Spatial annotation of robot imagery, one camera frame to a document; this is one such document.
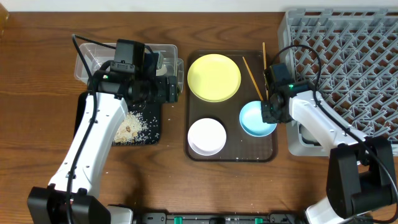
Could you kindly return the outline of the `white napkin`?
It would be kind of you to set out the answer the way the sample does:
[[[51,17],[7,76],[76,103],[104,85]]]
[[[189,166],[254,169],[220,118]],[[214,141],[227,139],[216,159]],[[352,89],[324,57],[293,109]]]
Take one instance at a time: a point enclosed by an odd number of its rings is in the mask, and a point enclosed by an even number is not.
[[[161,66],[161,68],[159,68],[159,69],[156,70],[156,75],[157,75],[157,76],[163,76],[163,75],[165,75],[166,73],[167,73],[167,66],[166,66],[165,64],[163,64],[163,65]]]

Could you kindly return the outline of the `light blue bowl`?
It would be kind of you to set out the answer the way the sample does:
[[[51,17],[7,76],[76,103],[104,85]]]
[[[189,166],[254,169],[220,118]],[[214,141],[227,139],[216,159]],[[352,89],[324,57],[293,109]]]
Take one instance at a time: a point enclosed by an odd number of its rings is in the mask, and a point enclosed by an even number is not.
[[[276,123],[263,122],[261,101],[251,101],[245,104],[239,113],[239,123],[248,135],[257,138],[272,134],[277,127]]]

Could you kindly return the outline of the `white plastic cup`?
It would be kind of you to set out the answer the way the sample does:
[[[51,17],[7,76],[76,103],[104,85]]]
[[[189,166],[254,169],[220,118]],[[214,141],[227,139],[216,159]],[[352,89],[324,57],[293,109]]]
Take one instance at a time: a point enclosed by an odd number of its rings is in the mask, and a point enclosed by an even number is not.
[[[315,137],[302,124],[298,125],[298,140],[303,145],[309,145],[313,147],[320,146],[319,142],[315,139]]]

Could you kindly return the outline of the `yellow plate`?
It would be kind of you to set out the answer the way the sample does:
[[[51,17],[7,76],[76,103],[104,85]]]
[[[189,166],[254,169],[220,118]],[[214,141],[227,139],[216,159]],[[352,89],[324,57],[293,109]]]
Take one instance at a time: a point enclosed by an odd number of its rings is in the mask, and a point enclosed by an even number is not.
[[[221,54],[208,54],[196,59],[190,66],[187,82],[199,99],[218,103],[230,99],[241,84],[237,64]]]

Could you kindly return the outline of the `pink bowl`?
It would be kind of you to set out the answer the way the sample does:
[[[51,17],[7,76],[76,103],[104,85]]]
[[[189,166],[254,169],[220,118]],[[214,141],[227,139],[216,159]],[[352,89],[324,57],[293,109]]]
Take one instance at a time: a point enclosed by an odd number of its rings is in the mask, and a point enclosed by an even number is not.
[[[188,129],[188,145],[201,156],[212,156],[224,148],[227,140],[224,126],[212,118],[202,118]]]

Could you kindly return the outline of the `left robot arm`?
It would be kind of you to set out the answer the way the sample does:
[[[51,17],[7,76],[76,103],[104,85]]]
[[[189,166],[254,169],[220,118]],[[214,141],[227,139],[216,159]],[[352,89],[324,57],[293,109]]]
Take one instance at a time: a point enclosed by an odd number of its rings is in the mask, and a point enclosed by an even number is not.
[[[175,103],[181,73],[175,58],[150,47],[117,49],[114,58],[88,71],[79,97],[75,135],[47,187],[27,199],[34,223],[132,223],[132,209],[98,200],[111,146],[153,144],[160,137],[160,109]]]

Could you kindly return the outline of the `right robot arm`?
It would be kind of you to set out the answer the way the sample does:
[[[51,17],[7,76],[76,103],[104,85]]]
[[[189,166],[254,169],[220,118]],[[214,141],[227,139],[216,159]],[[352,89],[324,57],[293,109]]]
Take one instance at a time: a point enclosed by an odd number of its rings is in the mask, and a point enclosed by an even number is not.
[[[343,121],[308,82],[267,86],[261,105],[267,123],[299,122],[328,153],[326,197],[305,210],[307,223],[373,222],[364,214],[397,204],[392,146]]]

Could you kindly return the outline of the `clear plastic waste bin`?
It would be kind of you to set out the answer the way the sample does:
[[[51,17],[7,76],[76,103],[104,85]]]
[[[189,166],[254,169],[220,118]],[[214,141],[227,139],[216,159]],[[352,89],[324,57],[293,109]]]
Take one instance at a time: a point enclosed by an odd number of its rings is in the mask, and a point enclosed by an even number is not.
[[[180,91],[183,90],[184,81],[184,64],[181,58],[178,58],[178,48],[173,44],[147,44],[153,52],[160,52],[163,56],[162,64],[167,66],[166,75],[174,75],[177,77],[177,84]],[[115,49],[103,47],[93,43],[84,43],[80,45],[82,52],[90,72],[94,74],[96,70],[108,60],[114,59]],[[74,77],[76,80],[87,84],[88,75],[84,68],[79,55],[76,58]]]

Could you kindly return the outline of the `grey dishwasher rack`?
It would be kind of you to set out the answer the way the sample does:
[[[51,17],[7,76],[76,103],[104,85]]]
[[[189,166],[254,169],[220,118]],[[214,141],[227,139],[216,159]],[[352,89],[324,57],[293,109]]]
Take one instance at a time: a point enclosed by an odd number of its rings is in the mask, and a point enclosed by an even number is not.
[[[368,136],[397,147],[397,12],[296,9],[277,31],[280,59],[297,81]]]

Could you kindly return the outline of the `dark brown serving tray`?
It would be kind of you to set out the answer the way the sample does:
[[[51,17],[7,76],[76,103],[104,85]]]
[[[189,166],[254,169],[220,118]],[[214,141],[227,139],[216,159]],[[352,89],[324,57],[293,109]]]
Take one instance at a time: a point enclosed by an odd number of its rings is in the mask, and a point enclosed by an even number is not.
[[[184,142],[185,153],[197,162],[270,162],[277,155],[277,132],[257,138],[248,135],[239,123],[242,107],[259,96],[248,74],[249,67],[259,88],[264,84],[263,54],[260,50],[197,50],[190,54],[188,61],[207,54],[221,54],[232,59],[241,71],[241,84],[237,93],[220,103],[210,103],[196,97],[190,90],[186,95],[186,126],[189,127],[199,119],[212,118],[219,121],[226,130],[226,144],[220,152],[212,156],[202,156]]]

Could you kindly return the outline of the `left wooden chopstick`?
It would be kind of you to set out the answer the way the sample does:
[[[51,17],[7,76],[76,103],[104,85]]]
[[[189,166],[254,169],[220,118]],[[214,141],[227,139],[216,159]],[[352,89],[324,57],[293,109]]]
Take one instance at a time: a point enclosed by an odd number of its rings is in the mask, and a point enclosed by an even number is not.
[[[264,98],[262,97],[262,94],[261,94],[261,92],[260,92],[260,90],[259,90],[259,87],[258,87],[258,85],[257,85],[257,83],[256,83],[256,80],[255,80],[255,78],[254,78],[254,75],[252,74],[252,71],[251,71],[251,69],[249,68],[249,65],[248,65],[248,63],[247,63],[247,61],[246,61],[246,58],[245,58],[244,56],[242,56],[242,58],[243,58],[243,62],[244,62],[244,64],[245,64],[245,66],[246,66],[246,70],[248,71],[248,74],[249,74],[249,76],[251,77],[252,84],[254,85],[254,87],[255,87],[255,89],[256,89],[256,92],[257,92],[257,94],[258,94],[258,96],[259,96],[259,99],[260,99],[261,101],[264,101]]]

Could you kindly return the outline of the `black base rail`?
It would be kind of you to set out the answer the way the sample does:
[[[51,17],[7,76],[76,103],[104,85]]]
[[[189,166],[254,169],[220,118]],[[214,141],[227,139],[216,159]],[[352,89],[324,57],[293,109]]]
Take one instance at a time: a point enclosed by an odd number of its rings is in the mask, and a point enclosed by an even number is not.
[[[303,218],[294,214],[271,213],[265,215],[187,215],[166,213],[144,213],[134,215],[128,224],[305,224]]]

